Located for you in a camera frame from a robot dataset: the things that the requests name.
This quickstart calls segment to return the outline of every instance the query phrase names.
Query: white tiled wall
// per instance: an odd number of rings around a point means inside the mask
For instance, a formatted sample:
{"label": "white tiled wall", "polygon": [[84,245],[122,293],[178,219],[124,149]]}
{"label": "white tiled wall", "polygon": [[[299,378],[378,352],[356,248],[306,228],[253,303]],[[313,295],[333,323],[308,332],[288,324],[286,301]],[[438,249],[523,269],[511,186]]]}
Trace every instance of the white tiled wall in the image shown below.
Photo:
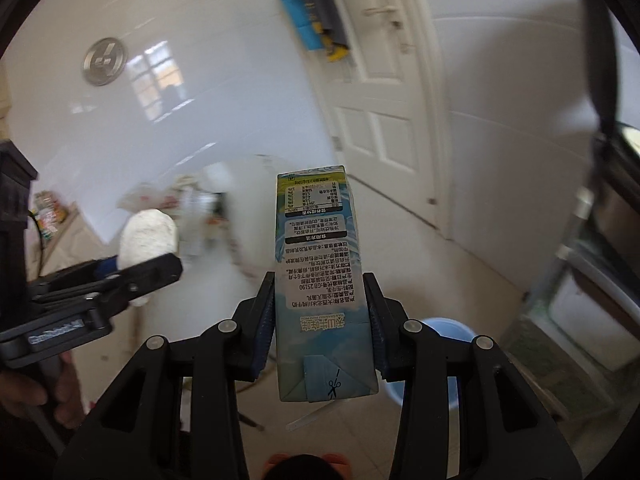
{"label": "white tiled wall", "polygon": [[[427,1],[448,90],[454,238],[526,290],[561,237],[596,125],[578,1]],[[638,125],[640,59],[620,39],[621,118]]]}
{"label": "white tiled wall", "polygon": [[[180,88],[145,111],[126,72],[89,86],[84,54],[106,36],[129,59],[160,44]],[[108,242],[126,218],[117,200],[140,181],[255,153],[334,162],[297,45],[278,0],[42,0],[3,57],[12,137],[40,171],[36,190],[78,202]]]}

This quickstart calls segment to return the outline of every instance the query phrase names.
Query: screw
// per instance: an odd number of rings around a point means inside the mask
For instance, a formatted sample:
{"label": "screw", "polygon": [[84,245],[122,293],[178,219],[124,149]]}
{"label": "screw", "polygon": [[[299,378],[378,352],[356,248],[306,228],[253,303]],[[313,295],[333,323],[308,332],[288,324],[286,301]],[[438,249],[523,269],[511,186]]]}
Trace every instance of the screw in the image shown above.
{"label": "screw", "polygon": [[164,345],[164,338],[159,335],[151,336],[146,340],[146,347],[149,348],[149,350],[158,350],[162,348],[162,345]]}
{"label": "screw", "polygon": [[407,332],[418,333],[422,330],[422,323],[415,319],[408,319],[403,326]]}
{"label": "screw", "polygon": [[233,332],[236,328],[238,328],[238,323],[233,319],[225,319],[224,321],[220,321],[218,324],[218,330],[224,334]]}
{"label": "screw", "polygon": [[476,339],[476,344],[482,350],[491,350],[494,347],[494,340],[485,335],[481,335],[478,339]]}

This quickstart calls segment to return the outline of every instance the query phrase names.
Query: nutrition facts label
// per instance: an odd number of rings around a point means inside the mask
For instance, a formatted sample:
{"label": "nutrition facts label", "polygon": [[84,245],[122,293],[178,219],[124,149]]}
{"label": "nutrition facts label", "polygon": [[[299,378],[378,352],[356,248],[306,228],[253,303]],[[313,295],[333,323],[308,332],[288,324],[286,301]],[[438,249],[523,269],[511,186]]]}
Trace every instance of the nutrition facts label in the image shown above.
{"label": "nutrition facts label", "polygon": [[355,306],[346,241],[286,246],[283,272],[288,308]]}
{"label": "nutrition facts label", "polygon": [[341,210],[340,188],[335,180],[287,187],[284,205],[286,217]]}

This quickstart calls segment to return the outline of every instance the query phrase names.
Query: scissors icon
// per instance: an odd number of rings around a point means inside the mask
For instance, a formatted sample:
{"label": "scissors icon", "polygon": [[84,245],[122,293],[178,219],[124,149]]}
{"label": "scissors icon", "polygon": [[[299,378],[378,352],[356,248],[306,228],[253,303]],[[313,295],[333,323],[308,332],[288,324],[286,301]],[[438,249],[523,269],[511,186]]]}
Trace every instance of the scissors icon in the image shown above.
{"label": "scissors icon", "polygon": [[335,399],[338,395],[335,391],[336,388],[340,388],[340,383],[338,382],[338,375],[340,374],[340,368],[338,368],[338,371],[335,373],[335,381],[329,381],[329,386],[331,386],[331,389],[329,390],[329,398],[331,399],[332,396],[334,396],[333,398]]}

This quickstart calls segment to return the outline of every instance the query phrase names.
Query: blue cloth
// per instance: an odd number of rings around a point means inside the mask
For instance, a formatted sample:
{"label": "blue cloth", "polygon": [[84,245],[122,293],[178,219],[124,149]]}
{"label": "blue cloth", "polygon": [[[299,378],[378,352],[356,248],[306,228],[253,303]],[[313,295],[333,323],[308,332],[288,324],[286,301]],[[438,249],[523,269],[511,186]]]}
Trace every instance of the blue cloth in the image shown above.
{"label": "blue cloth", "polygon": [[101,261],[94,271],[94,277],[96,280],[103,280],[107,277],[107,275],[111,274],[118,270],[117,266],[117,256],[112,256],[111,258],[107,258]]}
{"label": "blue cloth", "polygon": [[298,31],[298,35],[307,50],[319,50],[324,48],[320,36],[313,28],[309,16],[306,13],[305,3],[302,0],[282,0],[285,9],[293,25]]}

